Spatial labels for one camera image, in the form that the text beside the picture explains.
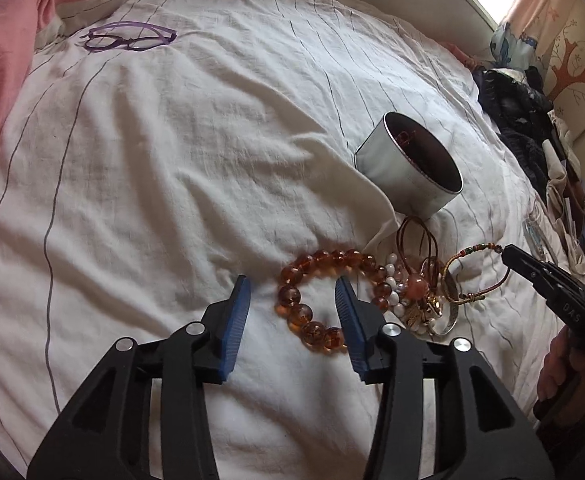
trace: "white bedsheet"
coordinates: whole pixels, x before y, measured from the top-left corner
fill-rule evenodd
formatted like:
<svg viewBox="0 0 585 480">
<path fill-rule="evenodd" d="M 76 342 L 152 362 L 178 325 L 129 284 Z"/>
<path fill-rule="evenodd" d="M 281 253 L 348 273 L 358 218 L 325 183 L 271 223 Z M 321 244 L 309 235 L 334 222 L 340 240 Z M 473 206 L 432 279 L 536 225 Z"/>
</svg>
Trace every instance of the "white bedsheet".
<svg viewBox="0 0 585 480">
<path fill-rule="evenodd" d="M 25 471 L 117 338 L 165 338 L 245 273 L 235 371 L 206 388 L 221 478 L 361 478 L 378 391 L 346 354 L 289 333 L 273 308 L 279 270 L 317 248 L 394 249 L 393 208 L 353 167 L 390 110 L 431 130 L 463 173 L 461 196 L 428 222 L 444 258 L 525 247 L 535 193 L 471 74 L 408 23 L 354 0 L 137 1 L 106 21 L 150 20 L 175 42 L 89 55 L 76 34 L 38 54 L 0 138 L 0 449 Z M 488 253 L 460 269 L 467 291 L 504 272 Z M 316 319 L 339 323 L 334 280 L 301 291 Z M 471 339 L 528 412 L 557 330 L 512 276 L 464 306 L 451 337 Z"/>
</svg>

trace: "dark clothing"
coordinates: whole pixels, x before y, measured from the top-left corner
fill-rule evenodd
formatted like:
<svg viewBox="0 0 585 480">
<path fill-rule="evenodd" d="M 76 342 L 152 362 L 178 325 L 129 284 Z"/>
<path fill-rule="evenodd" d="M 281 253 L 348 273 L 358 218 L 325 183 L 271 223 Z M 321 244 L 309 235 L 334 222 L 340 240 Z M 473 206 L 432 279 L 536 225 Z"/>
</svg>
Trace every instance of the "dark clothing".
<svg viewBox="0 0 585 480">
<path fill-rule="evenodd" d="M 546 200 L 548 167 L 541 143 L 551 139 L 553 104 L 546 96 L 494 70 L 473 73 L 479 104 L 495 121 L 499 138 L 513 152 L 531 184 Z"/>
</svg>

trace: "purple glasses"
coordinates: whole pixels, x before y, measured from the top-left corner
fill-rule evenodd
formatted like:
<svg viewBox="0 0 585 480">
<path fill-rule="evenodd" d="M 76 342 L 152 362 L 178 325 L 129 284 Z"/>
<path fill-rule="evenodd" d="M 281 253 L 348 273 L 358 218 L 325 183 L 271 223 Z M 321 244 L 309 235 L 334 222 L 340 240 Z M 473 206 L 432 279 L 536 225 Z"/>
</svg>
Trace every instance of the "purple glasses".
<svg viewBox="0 0 585 480">
<path fill-rule="evenodd" d="M 155 33 L 155 36 L 143 36 L 141 37 L 141 31 L 137 38 L 127 40 L 121 36 L 115 34 L 95 34 L 100 30 L 106 31 L 108 28 L 118 27 L 135 27 L 151 30 Z M 141 22 L 112 22 L 101 25 L 100 27 L 91 28 L 87 34 L 80 36 L 80 38 L 88 38 L 84 43 L 84 48 L 90 52 L 102 52 L 104 50 L 110 50 L 111 48 L 125 45 L 127 50 L 136 50 L 142 52 L 149 48 L 154 48 L 160 45 L 167 45 L 175 41 L 176 30 L 171 28 L 159 27 L 159 25 L 152 25 L 150 23 Z"/>
</svg>

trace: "braided bracelet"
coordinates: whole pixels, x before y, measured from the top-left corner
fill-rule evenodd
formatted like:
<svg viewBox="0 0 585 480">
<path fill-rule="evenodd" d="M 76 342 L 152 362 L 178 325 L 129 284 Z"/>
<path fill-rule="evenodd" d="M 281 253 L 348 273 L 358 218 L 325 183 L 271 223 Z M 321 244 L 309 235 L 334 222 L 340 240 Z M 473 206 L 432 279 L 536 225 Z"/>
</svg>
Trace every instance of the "braided bracelet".
<svg viewBox="0 0 585 480">
<path fill-rule="evenodd" d="M 495 253 L 497 253 L 497 254 L 501 254 L 501 252 L 504 250 L 501 245 L 494 244 L 492 242 L 488 243 L 488 244 L 477 244 L 477 245 L 473 245 L 472 247 L 467 247 L 465 249 L 462 249 L 457 254 L 455 254 L 455 256 L 453 256 L 450 260 L 448 260 L 448 262 L 445 264 L 444 272 L 443 272 L 444 275 L 448 272 L 448 268 L 451 266 L 451 264 L 455 260 L 459 260 L 460 258 L 463 258 L 464 256 L 468 256 L 468 254 L 472 254 L 476 251 L 484 251 L 486 249 L 490 249 L 491 251 L 495 251 Z M 508 274 L 510 274 L 510 269 L 506 270 L 504 277 L 501 280 L 499 280 L 497 283 L 495 283 L 495 285 L 489 286 L 488 288 L 485 288 L 484 290 L 480 290 L 479 292 L 469 292 L 468 294 L 460 293 L 459 299 L 455 299 L 455 298 L 450 297 L 450 295 L 448 294 L 448 291 L 446 289 L 444 289 L 444 295 L 446 297 L 446 300 L 448 300 L 451 304 L 455 304 L 455 305 L 462 305 L 464 303 L 472 303 L 473 301 L 480 301 L 480 300 L 483 300 L 484 298 L 486 298 L 486 294 L 488 294 L 489 292 L 492 292 L 496 288 L 499 288 L 500 286 L 502 286 L 504 284 L 504 282 L 506 281 L 506 279 L 508 278 Z"/>
</svg>

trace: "metal pin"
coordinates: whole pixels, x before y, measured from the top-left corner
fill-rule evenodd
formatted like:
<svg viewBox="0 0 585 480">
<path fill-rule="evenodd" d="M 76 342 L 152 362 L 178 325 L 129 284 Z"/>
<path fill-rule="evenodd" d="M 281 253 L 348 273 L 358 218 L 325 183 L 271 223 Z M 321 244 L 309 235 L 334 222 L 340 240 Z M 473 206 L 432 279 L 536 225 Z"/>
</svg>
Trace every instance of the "metal pin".
<svg viewBox="0 0 585 480">
<path fill-rule="evenodd" d="M 396 337 L 399 334 L 401 334 L 401 327 L 395 323 L 386 323 L 384 326 L 381 327 L 381 331 L 385 335 Z"/>
<path fill-rule="evenodd" d="M 129 337 L 122 337 L 114 344 L 114 347 L 117 348 L 120 352 L 127 352 L 131 350 L 134 346 L 134 341 Z"/>
<path fill-rule="evenodd" d="M 471 342 L 467 339 L 464 339 L 463 337 L 458 337 L 455 339 L 455 341 L 453 341 L 453 346 L 460 352 L 467 352 L 473 348 Z"/>
<path fill-rule="evenodd" d="M 200 323 L 199 321 L 193 321 L 186 325 L 186 333 L 189 335 L 200 335 L 203 334 L 206 330 L 204 323 Z"/>
</svg>

